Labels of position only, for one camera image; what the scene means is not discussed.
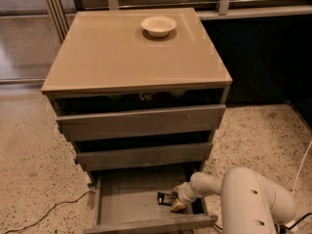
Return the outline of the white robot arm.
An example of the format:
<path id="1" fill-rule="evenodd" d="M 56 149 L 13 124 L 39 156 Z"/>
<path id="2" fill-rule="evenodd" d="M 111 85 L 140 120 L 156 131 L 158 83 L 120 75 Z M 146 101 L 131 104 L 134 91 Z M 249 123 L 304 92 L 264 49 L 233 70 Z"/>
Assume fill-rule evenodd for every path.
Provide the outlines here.
<path id="1" fill-rule="evenodd" d="M 260 173 L 243 167 L 231 169 L 222 180 L 201 172 L 173 190 L 171 211 L 211 194 L 221 200 L 222 234 L 277 234 L 276 224 L 290 223 L 296 203 L 290 191 Z"/>

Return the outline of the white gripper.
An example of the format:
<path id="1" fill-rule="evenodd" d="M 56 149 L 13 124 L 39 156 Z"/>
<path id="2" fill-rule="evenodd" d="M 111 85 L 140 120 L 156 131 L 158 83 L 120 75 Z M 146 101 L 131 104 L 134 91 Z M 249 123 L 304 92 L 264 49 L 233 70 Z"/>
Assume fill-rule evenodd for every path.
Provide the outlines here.
<path id="1" fill-rule="evenodd" d="M 201 194 L 193 189 L 189 182 L 176 186 L 173 189 L 173 193 L 177 193 L 178 199 L 176 199 L 172 204 L 172 213 L 184 210 L 186 208 L 186 204 L 193 203 L 201 197 Z"/>

